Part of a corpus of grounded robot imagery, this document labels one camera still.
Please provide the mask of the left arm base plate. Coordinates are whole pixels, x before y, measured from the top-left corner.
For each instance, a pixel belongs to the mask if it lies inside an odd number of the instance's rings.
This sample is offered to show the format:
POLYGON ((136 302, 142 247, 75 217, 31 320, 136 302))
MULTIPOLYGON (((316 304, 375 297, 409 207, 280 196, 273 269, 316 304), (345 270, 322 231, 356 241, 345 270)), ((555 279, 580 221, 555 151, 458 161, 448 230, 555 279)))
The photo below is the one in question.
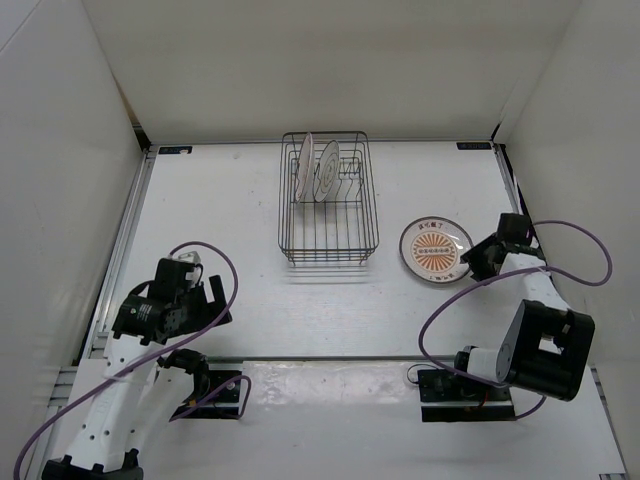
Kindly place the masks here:
POLYGON ((177 408, 170 422, 181 419, 240 420, 253 383, 240 370, 209 370, 194 393, 177 408))

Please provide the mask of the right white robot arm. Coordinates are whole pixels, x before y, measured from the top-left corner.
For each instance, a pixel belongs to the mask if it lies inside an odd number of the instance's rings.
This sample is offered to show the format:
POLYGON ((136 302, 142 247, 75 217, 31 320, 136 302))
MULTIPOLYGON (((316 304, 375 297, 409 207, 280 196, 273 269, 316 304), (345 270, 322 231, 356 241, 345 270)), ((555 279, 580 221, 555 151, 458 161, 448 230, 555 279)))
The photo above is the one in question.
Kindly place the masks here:
POLYGON ((542 251, 532 246, 531 227, 529 217, 503 213, 496 232, 462 255, 476 282, 525 273, 518 287, 522 299, 500 347, 470 345, 456 354, 449 387, 460 399, 476 397, 486 381, 562 401, 579 391, 595 323, 559 295, 542 251))

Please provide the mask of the white plate grey swirl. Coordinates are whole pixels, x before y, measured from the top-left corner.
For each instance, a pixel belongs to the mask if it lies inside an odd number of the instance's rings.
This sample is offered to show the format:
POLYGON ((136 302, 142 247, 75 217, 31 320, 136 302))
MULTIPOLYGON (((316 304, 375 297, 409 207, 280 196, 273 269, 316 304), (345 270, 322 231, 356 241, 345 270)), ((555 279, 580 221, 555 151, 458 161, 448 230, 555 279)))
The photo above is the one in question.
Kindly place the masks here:
POLYGON ((332 140, 325 146, 319 159, 319 172, 314 178, 313 187, 315 202, 323 202, 331 192, 337 178, 339 164, 339 143, 332 140))

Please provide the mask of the orange sunburst plate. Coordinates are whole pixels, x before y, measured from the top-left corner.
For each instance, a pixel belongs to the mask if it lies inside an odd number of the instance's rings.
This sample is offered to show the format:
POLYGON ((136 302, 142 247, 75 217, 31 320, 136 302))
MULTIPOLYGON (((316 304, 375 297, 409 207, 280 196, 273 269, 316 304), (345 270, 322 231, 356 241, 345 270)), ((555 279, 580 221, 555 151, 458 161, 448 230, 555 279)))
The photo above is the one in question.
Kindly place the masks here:
POLYGON ((462 256, 474 246, 458 223, 439 216, 414 220, 402 231, 399 255, 404 267, 431 285, 448 285, 470 271, 462 256))
POLYGON ((306 198, 314 168, 314 139, 311 132, 305 135, 298 157, 294 201, 299 203, 306 198))

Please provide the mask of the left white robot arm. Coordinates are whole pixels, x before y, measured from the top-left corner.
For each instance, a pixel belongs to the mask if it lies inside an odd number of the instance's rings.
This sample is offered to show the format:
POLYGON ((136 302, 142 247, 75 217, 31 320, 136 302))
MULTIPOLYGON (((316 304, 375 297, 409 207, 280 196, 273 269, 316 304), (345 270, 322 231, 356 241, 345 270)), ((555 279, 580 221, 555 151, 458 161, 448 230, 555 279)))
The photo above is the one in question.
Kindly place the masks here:
POLYGON ((166 351, 170 339, 232 316, 220 276, 202 281, 197 252, 159 260, 153 279, 134 287, 119 307, 104 350, 107 387, 95 395, 64 455, 44 466, 45 479, 140 479, 145 445, 180 403, 210 386, 205 355, 166 351))

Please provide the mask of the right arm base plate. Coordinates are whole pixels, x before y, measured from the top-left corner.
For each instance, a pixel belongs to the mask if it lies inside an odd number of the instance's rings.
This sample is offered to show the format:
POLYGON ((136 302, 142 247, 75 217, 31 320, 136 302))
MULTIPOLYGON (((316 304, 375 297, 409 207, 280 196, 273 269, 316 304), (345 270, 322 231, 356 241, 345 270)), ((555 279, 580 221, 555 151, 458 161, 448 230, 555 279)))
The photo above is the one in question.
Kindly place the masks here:
POLYGON ((459 377, 446 370, 416 372, 423 423, 495 422, 515 417, 510 389, 459 377))

